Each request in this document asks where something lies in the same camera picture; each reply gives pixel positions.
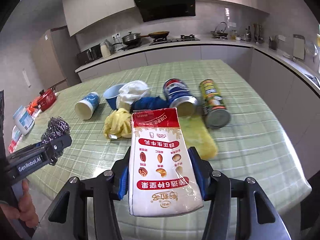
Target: table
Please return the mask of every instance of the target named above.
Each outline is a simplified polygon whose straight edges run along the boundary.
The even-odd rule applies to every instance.
[[[107,140],[102,128],[111,113],[101,100],[92,118],[80,120],[74,105],[91,91],[102,94],[117,83],[143,80],[153,96],[163,95],[164,82],[172,77],[183,80],[191,93],[200,97],[199,83],[213,79],[220,88],[231,112],[230,123],[217,130],[209,129],[219,152],[210,160],[213,169],[235,179],[254,177],[280,214],[303,200],[311,187],[306,181],[294,148],[281,124],[251,86],[221,60],[172,62],[135,68],[103,76],[60,92],[57,102],[35,120],[31,132],[18,148],[40,141],[51,116],[61,116],[71,126],[72,145],[65,149],[55,166],[45,166],[28,179],[50,198],[54,198],[71,176],[92,178],[121,159],[131,140]],[[201,239],[210,203],[196,212],[173,218],[139,218],[128,213],[128,198],[115,202],[123,236],[139,239]],[[232,201],[230,234],[236,225],[236,200]],[[89,213],[93,221],[93,212]]]

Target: stove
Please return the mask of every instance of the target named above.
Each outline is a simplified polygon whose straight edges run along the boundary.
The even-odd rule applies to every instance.
[[[193,34],[190,34],[190,35],[181,35],[180,38],[175,38],[175,39],[167,39],[167,38],[154,39],[153,42],[150,43],[150,45],[177,42],[177,41],[199,41],[199,40],[200,39],[196,38]]]
[[[227,37],[221,37],[221,36],[212,36],[213,39],[217,39],[217,40],[227,40]]]
[[[141,46],[141,43],[142,41],[140,40],[139,43],[135,44],[135,45],[129,45],[129,46],[125,46],[125,47],[122,47],[121,49],[122,50],[128,50],[128,49],[135,49],[135,48],[138,48]]]

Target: red and white carton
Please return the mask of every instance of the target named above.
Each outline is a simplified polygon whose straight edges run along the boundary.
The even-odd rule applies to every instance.
[[[168,217],[203,207],[176,108],[133,113],[131,124],[130,214]]]

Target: yellow sponge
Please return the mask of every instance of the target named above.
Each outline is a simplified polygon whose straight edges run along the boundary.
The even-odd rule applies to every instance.
[[[218,147],[208,133],[201,116],[179,117],[179,124],[187,148],[194,146],[203,160],[210,160],[215,157]]]

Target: range hood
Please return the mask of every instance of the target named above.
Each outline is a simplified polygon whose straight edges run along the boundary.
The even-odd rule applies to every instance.
[[[196,0],[134,0],[144,22],[196,16]]]

